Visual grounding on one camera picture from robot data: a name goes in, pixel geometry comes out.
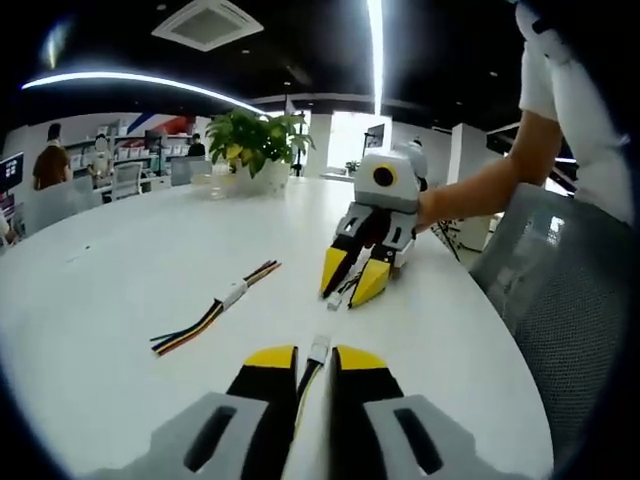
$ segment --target ceiling light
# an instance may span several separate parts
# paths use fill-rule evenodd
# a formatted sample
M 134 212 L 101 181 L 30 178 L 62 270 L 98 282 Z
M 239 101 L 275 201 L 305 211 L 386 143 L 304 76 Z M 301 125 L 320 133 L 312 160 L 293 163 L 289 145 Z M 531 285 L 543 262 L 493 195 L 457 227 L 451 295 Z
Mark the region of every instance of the ceiling light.
M 190 92 L 199 93 L 201 95 L 206 95 L 207 97 L 215 98 L 217 100 L 222 100 L 223 102 L 232 103 L 238 107 L 251 110 L 252 112 L 259 113 L 264 115 L 264 112 L 256 107 L 253 107 L 247 103 L 241 102 L 240 100 L 236 100 L 235 98 L 227 97 L 218 92 L 213 92 L 211 90 L 206 90 L 201 87 L 194 87 L 193 85 L 188 85 L 186 83 L 176 82 L 174 80 L 167 80 L 165 78 L 159 77 L 150 77 L 147 75 L 137 75 L 135 73 L 121 73 L 121 72 L 77 72 L 77 73 L 63 73 L 60 75 L 53 75 L 51 77 L 44 77 L 39 80 L 34 80 L 33 82 L 26 83 L 22 86 L 22 90 L 26 90 L 27 88 L 39 87 L 42 85 L 49 85 L 52 83 L 60 83 L 60 82 L 68 82 L 70 80 L 83 80 L 90 78 L 102 78 L 102 79 L 113 79 L 113 80 L 131 80 L 134 82 L 146 82 L 146 83 L 155 83 L 158 85 L 166 85 L 167 87 L 180 88 L 182 90 L 188 90 Z
M 373 45 L 373 88 L 376 115 L 382 111 L 382 88 L 384 72 L 384 42 L 382 37 L 382 0 L 367 0 L 371 40 Z

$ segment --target white connector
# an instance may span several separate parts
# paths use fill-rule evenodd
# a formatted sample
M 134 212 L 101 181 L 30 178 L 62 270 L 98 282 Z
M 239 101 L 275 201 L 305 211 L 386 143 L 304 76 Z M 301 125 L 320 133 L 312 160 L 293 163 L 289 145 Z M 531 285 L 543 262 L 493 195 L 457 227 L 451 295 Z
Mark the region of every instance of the white connector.
M 342 294 L 338 293 L 338 292 L 333 292 L 331 295 L 329 295 L 329 300 L 327 300 L 327 308 L 329 310 L 337 310 L 338 307 L 340 307 L 340 304 L 342 303 Z
M 242 295 L 244 295 L 248 289 L 247 282 L 241 281 L 234 283 L 229 287 L 227 294 L 222 297 L 222 306 L 224 310 L 236 303 Z
M 309 353 L 307 361 L 313 360 L 314 362 L 318 362 L 320 365 L 324 365 L 324 362 L 327 361 L 327 355 L 329 355 L 330 346 L 331 339 L 329 337 L 317 335 L 313 339 L 313 344 L 311 345 L 311 353 Z

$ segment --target green leaves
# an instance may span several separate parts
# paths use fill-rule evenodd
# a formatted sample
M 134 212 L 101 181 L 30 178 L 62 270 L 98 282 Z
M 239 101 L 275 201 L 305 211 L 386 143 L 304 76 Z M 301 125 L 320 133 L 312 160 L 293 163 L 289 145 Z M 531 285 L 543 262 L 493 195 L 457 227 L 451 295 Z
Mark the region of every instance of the green leaves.
M 209 155 L 214 163 L 220 158 L 229 160 L 226 158 L 228 149 L 236 145 L 242 147 L 240 160 L 249 167 L 253 178 L 267 159 L 292 163 L 293 147 L 303 153 L 307 152 L 309 145 L 316 148 L 310 135 L 298 133 L 304 123 L 304 118 L 297 115 L 261 119 L 252 112 L 233 110 L 209 122 L 206 130 L 210 139 Z

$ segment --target cable bundle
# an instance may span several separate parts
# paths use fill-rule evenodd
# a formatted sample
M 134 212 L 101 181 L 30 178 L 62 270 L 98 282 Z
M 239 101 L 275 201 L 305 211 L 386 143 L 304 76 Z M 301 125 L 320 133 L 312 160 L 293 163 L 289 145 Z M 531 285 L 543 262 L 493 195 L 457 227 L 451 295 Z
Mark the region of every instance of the cable bundle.
M 167 333 L 152 338 L 150 340 L 151 342 L 160 342 L 151 347 L 151 349 L 156 352 L 158 356 L 162 356 L 169 353 L 171 350 L 178 348 L 180 345 L 185 344 L 189 340 L 195 338 L 200 333 L 202 333 L 209 325 L 211 325 L 223 311 L 227 310 L 229 307 L 231 307 L 231 305 L 237 302 L 238 299 L 245 294 L 249 287 L 255 285 L 258 281 L 269 275 L 280 265 L 282 264 L 278 263 L 276 260 L 265 262 L 258 269 L 253 271 L 248 276 L 244 277 L 241 283 L 232 285 L 231 291 L 227 296 L 225 296 L 224 300 L 215 299 L 213 305 L 211 305 L 209 310 L 207 310 L 207 313 L 205 313 L 197 323 L 189 328 L 185 328 L 184 330 L 179 330 L 177 332 Z

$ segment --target ceiling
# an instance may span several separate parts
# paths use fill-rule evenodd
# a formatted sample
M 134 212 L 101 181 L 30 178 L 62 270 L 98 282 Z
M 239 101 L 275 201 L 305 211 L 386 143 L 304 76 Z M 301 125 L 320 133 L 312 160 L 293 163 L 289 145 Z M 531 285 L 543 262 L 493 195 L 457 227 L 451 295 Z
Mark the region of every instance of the ceiling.
M 396 101 L 383 106 L 383 114 L 427 127 L 465 122 L 485 131 L 517 121 L 523 41 L 513 5 L 505 0 L 382 2 L 383 101 Z M 39 4 L 37 14 L 23 3 L 10 7 L 16 10 L 12 18 L 28 19 L 20 22 L 21 33 L 2 33 L 4 45 L 20 46 L 2 78 L 3 130 L 99 111 L 211 115 L 229 108 L 197 94 L 123 81 L 19 90 L 34 78 L 83 70 L 155 75 L 247 101 L 286 92 L 355 94 L 364 97 L 314 101 L 313 110 L 373 111 L 367 101 L 373 79 L 366 0 L 233 0 L 264 30 L 208 53 L 151 35 L 188 0 L 58 0 Z M 161 4 L 166 8 L 159 10 Z M 66 37 L 52 68 L 42 52 L 56 27 Z

